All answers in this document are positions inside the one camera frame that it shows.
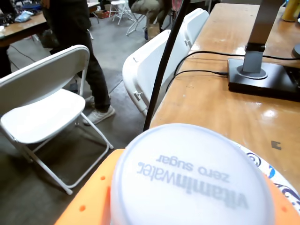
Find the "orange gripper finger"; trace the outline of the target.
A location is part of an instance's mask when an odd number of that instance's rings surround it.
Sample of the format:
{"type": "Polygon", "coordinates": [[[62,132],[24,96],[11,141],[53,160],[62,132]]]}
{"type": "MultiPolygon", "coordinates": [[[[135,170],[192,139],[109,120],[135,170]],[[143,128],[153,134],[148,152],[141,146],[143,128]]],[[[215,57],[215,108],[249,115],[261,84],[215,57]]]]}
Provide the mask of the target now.
{"type": "Polygon", "coordinates": [[[264,175],[269,188],[275,225],[300,225],[300,216],[274,183],[264,175]]]}
{"type": "Polygon", "coordinates": [[[123,151],[117,149],[107,156],[56,221],[57,225],[110,224],[111,182],[123,151]]]}

